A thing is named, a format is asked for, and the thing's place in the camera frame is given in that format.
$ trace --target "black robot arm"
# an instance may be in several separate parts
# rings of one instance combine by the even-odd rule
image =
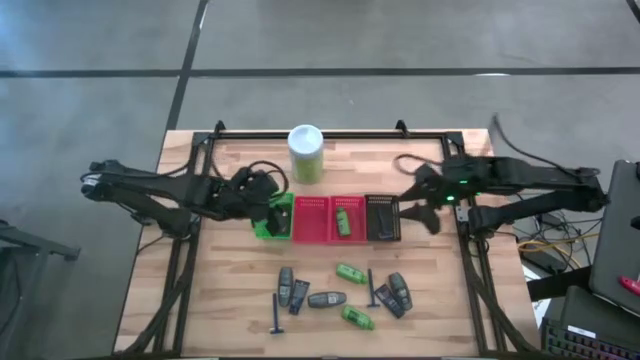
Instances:
[[[439,165],[442,173],[431,165]],[[455,205],[480,193],[513,195],[524,189],[553,190],[535,198],[501,207],[474,206],[466,212],[469,232],[491,236],[502,224],[554,210],[595,212],[606,203],[596,175],[590,168],[565,169],[533,166],[509,157],[457,155],[442,163],[425,163],[415,172],[415,184],[399,196],[399,201],[425,199],[426,205],[400,213],[401,217],[423,222],[430,232],[439,231],[435,209]]]
[[[277,207],[270,202],[283,195],[270,175],[282,170],[275,164],[260,161],[240,168],[230,179],[209,175],[212,166],[213,140],[211,136],[196,133],[189,161],[184,166],[165,174],[126,167],[116,160],[91,163],[90,172],[81,177],[82,194],[94,201],[120,205],[143,225],[155,220],[159,227],[173,237],[189,234],[192,214],[216,221],[250,219],[254,223],[267,222],[267,230],[277,232],[282,221]],[[200,174],[195,173],[196,161],[205,148]],[[275,166],[276,170],[254,170],[258,164]],[[157,198],[174,202],[166,206]]]

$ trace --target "green plastic toy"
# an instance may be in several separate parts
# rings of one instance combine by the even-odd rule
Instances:
[[[349,216],[344,208],[336,209],[336,223],[338,223],[338,234],[340,236],[351,235],[351,227],[349,226]]]
[[[260,222],[251,222],[251,225],[253,225],[253,232],[256,234],[257,238],[265,239],[265,240],[268,240],[268,239],[290,240],[291,239],[291,232],[293,230],[293,200],[294,199],[295,199],[295,195],[293,193],[286,193],[284,194],[283,197],[281,197],[280,199],[270,204],[271,207],[274,207],[276,205],[281,205],[291,209],[291,213],[289,214],[288,232],[286,234],[277,234],[274,236],[274,235],[271,235],[267,230],[267,220],[263,220]]]
[[[342,309],[342,318],[358,326],[362,330],[373,330],[376,328],[373,320],[371,320],[369,316],[349,305]]]
[[[360,270],[345,264],[338,264],[336,275],[356,284],[366,284],[367,276]]]

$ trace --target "green object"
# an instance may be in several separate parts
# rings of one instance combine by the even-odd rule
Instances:
[[[286,233],[277,234],[275,236],[271,235],[267,230],[267,220],[263,220],[260,222],[252,221],[251,225],[253,226],[253,232],[256,234],[257,238],[265,239],[265,240],[269,240],[269,239],[290,240],[291,239],[291,232],[293,229],[293,200],[294,199],[295,199],[294,193],[286,193],[284,194],[283,197],[281,197],[280,199],[270,204],[271,207],[280,205],[284,208],[289,209],[289,226],[287,227]]]
[[[336,275],[340,276],[345,280],[349,280],[356,284],[366,284],[367,276],[360,270],[353,268],[349,265],[338,264],[336,268]]]
[[[373,330],[376,328],[373,320],[367,314],[349,305],[342,309],[342,318],[357,325],[362,330]]]
[[[302,184],[322,179],[324,137],[313,125],[298,125],[287,136],[293,178]]]
[[[295,158],[293,159],[293,175],[296,181],[301,184],[315,184],[322,179],[322,152],[315,158]]]
[[[349,216],[344,208],[338,208],[336,210],[336,222],[338,223],[338,234],[340,236],[351,235],[351,227],[349,226]]]

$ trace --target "desk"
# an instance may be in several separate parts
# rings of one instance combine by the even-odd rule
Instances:
[[[466,151],[491,153],[486,130],[462,130]],[[170,131],[164,142],[158,172],[184,164],[192,131]],[[291,179],[285,140],[216,140],[215,162],[225,174],[255,160],[281,165]],[[433,140],[327,140],[326,172],[316,185],[292,181],[297,195],[399,194],[411,177],[393,169],[400,153],[442,159],[442,146]],[[483,195],[481,204],[497,205],[501,197]],[[402,241],[353,246],[294,246],[288,241],[255,238],[248,220],[204,220],[185,328],[183,356],[438,356],[476,355],[469,300],[460,259],[455,222],[450,208],[440,211],[442,232],[430,235],[415,222],[402,220]],[[155,239],[158,229],[147,228],[141,245]],[[516,328],[531,344],[539,344],[533,309],[513,238],[490,240],[489,259],[498,301]],[[126,348],[144,329],[162,297],[170,241],[141,253],[134,265],[115,350]],[[338,262],[362,270],[372,268],[379,286],[399,271],[412,292],[414,307],[396,320],[384,308],[367,309],[366,286],[335,275]],[[364,310],[376,323],[362,331],[340,318],[340,308],[309,309],[297,317],[280,311],[286,333],[269,334],[271,294],[280,267],[311,282],[310,293],[344,291],[348,303]],[[483,320],[490,348],[494,342],[486,309]],[[172,338],[173,326],[166,334]]]

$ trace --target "yellow cable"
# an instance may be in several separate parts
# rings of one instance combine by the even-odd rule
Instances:
[[[558,247],[556,244],[547,245],[547,244],[543,243],[542,241],[535,241],[535,240],[526,241],[526,243],[530,243],[530,244],[533,244],[533,245],[540,244],[540,245],[546,245],[546,246],[539,247],[539,248],[536,248],[536,249],[531,249],[531,250],[534,250],[534,251],[529,251],[529,249],[522,249],[522,248],[519,247],[518,250],[520,252],[536,252],[536,251],[540,251],[539,249],[543,249],[543,248],[547,248],[547,249],[548,248],[554,248],[554,249],[560,251],[561,253],[567,255],[569,260],[573,261],[573,263],[576,264],[579,268],[582,267],[582,265],[580,265],[578,260],[574,259],[573,256],[571,256],[565,249],[562,249],[562,248]]]
[[[599,233],[586,234],[586,235],[581,235],[581,236],[578,236],[578,237],[575,237],[575,238],[572,238],[572,239],[554,241],[552,244],[545,244],[545,243],[543,243],[541,241],[537,241],[537,240],[529,240],[529,241],[523,241],[521,243],[518,243],[518,248],[522,252],[540,252],[540,251],[544,251],[546,249],[556,248],[556,246],[555,246],[556,244],[571,243],[571,242],[575,242],[575,241],[578,241],[578,240],[583,240],[583,239],[596,237],[598,235],[599,235]],[[527,245],[527,244],[537,244],[537,243],[542,243],[545,246],[537,247],[535,249],[524,249],[524,246]]]

